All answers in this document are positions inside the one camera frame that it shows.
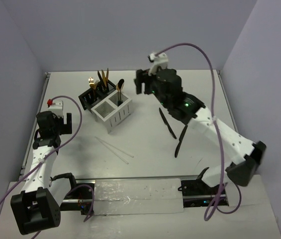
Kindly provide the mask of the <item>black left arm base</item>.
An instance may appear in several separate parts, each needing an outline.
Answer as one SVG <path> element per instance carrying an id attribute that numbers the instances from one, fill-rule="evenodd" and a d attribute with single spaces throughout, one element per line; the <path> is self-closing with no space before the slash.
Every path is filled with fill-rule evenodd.
<path id="1" fill-rule="evenodd" d="M 94 214 L 94 184 L 77 182 L 72 173 L 50 178 L 49 190 L 61 211 L 79 211 L 89 219 Z"/>

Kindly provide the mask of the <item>black spoon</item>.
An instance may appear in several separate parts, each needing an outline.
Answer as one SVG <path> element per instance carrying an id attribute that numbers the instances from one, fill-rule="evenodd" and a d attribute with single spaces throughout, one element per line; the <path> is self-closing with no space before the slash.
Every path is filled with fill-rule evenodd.
<path id="1" fill-rule="evenodd" d="M 118 94 L 118 105 L 121 105 L 123 103 L 122 101 L 122 89 L 124 86 L 124 79 L 120 79 L 118 84 L 117 84 L 117 90 L 119 91 Z"/>

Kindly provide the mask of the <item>black knife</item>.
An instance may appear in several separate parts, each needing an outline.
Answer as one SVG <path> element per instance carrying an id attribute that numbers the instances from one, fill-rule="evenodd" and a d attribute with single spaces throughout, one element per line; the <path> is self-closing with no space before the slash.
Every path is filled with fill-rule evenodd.
<path id="1" fill-rule="evenodd" d="M 163 123 L 166 125 L 166 127 L 167 127 L 169 133 L 171 134 L 171 136 L 172 136 L 174 139 L 177 139 L 177 137 L 176 137 L 174 131 L 172 130 L 170 124 L 168 123 L 168 121 L 167 121 L 167 119 L 166 119 L 166 117 L 165 117 L 165 115 L 164 115 L 164 113 L 163 113 L 163 111 L 162 111 L 161 108 L 159 108 L 159 113 L 160 113 L 160 116 L 161 116 L 161 118 L 162 118 L 162 120 L 163 120 Z"/>
<path id="2" fill-rule="evenodd" d="M 174 157 L 177 158 L 178 154 L 179 154 L 179 151 L 180 151 L 180 148 L 181 148 L 181 145 L 182 145 L 182 142 L 183 142 L 183 139 L 184 139 L 184 136 L 185 136 L 185 133 L 187 131 L 187 128 L 188 128 L 188 125 L 185 125 L 182 132 L 181 132 L 181 135 L 179 137 L 179 142 L 177 144 L 177 147 L 175 149 L 175 153 L 174 153 Z"/>

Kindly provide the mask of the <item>gold fork green handle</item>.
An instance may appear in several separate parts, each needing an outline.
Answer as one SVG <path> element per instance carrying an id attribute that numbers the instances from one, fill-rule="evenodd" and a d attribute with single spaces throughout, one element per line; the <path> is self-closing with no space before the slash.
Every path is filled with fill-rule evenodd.
<path id="1" fill-rule="evenodd" d="M 89 77 L 88 82 L 89 82 L 90 88 L 91 88 L 91 89 L 94 89 L 94 87 L 95 87 L 94 78 L 93 78 L 93 77 Z"/>
<path id="2" fill-rule="evenodd" d="M 97 89 L 97 85 L 98 85 L 99 81 L 95 81 L 93 86 L 92 86 L 92 89 L 93 89 L 93 93 L 94 93 L 94 97 L 96 98 L 96 89 Z"/>

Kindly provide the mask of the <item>gold knife green handle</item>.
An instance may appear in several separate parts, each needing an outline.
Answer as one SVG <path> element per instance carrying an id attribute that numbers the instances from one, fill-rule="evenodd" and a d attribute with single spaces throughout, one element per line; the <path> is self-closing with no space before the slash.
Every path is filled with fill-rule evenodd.
<path id="1" fill-rule="evenodd" d="M 106 70 L 106 75 L 105 75 L 105 81 L 108 83 L 108 77 L 109 77 L 109 68 Z"/>
<path id="2" fill-rule="evenodd" d="M 103 82 L 102 76 L 101 76 L 101 74 L 100 74 L 100 72 L 98 70 L 97 70 L 97 75 L 98 75 L 99 81 Z"/>
<path id="3" fill-rule="evenodd" d="M 102 75 L 102 81 L 104 83 L 104 86 L 107 87 L 107 82 L 106 82 L 106 78 L 105 78 L 105 73 L 103 70 L 101 70 L 101 75 Z"/>

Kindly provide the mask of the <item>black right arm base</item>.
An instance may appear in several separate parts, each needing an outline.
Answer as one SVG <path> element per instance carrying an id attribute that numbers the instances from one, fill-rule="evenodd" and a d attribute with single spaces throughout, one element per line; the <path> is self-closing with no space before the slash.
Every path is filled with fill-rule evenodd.
<path id="1" fill-rule="evenodd" d="M 181 178 L 178 191 L 182 193 L 184 208 L 207 207 L 215 198 L 219 185 L 209 187 L 202 181 L 202 176 L 207 169 L 208 167 L 204 168 L 196 178 Z"/>

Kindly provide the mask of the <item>gold spoon green handle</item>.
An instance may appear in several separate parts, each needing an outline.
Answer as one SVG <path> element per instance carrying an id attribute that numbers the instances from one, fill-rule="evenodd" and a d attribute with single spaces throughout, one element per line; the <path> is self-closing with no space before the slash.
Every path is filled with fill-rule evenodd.
<path id="1" fill-rule="evenodd" d="M 120 86 L 119 83 L 116 85 L 116 90 L 117 90 L 117 106 L 120 106 Z"/>

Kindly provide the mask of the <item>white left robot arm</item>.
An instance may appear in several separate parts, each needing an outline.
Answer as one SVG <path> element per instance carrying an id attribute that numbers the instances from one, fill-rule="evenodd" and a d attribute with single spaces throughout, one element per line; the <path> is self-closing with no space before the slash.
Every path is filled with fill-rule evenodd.
<path id="1" fill-rule="evenodd" d="M 22 235 L 58 227 L 64 197 L 73 198 L 79 191 L 72 173 L 51 176 L 61 145 L 60 136 L 72 134 L 71 113 L 64 117 L 54 111 L 44 111 L 38 113 L 36 119 L 39 128 L 32 145 L 31 168 L 20 193 L 10 200 Z"/>

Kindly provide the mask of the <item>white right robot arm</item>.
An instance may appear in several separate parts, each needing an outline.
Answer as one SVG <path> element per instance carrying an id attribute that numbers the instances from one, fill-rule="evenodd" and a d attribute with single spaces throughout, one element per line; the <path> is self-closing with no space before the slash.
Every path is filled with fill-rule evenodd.
<path id="1" fill-rule="evenodd" d="M 221 152 L 227 156 L 225 163 L 203 169 L 199 174 L 197 189 L 201 194 L 207 195 L 215 186 L 229 181 L 242 187 L 249 184 L 266 151 L 262 141 L 253 142 L 213 117 L 200 99 L 183 91 L 182 79 L 175 69 L 161 70 L 155 75 L 137 70 L 134 83 L 137 94 L 153 94 L 173 118 L 185 125 L 180 141 L 186 130 L 192 128 L 215 145 L 222 143 Z"/>

